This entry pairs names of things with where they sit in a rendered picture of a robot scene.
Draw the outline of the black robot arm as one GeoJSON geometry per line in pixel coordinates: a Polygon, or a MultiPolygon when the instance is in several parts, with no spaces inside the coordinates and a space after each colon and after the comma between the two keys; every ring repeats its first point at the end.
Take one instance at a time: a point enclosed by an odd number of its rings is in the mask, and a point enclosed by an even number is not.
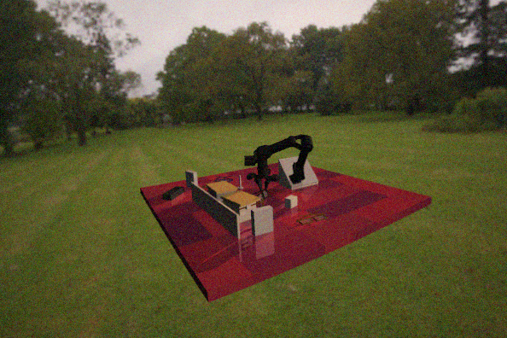
{"type": "Polygon", "coordinates": [[[290,136],[280,142],[273,143],[272,145],[259,146],[253,152],[253,155],[244,156],[244,165],[255,166],[255,164],[258,163],[258,166],[267,166],[267,159],[270,158],[272,154],[290,147],[299,149],[300,155],[298,161],[293,164],[294,174],[290,175],[289,178],[292,184],[300,184],[300,182],[305,179],[304,166],[307,156],[313,150],[311,136],[300,134],[298,136],[290,136]],[[296,142],[298,139],[301,139],[301,144],[296,142]]]}

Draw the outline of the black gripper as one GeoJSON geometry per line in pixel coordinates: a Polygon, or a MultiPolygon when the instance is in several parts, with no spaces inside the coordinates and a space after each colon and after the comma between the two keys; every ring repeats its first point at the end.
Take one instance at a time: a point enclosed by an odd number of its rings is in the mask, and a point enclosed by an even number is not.
{"type": "Polygon", "coordinates": [[[277,182],[280,179],[279,174],[268,176],[268,166],[258,166],[257,170],[258,175],[256,175],[256,173],[250,172],[247,175],[247,180],[252,180],[254,178],[254,182],[259,186],[260,191],[262,191],[262,178],[266,179],[265,192],[267,191],[270,182],[277,182]]]}

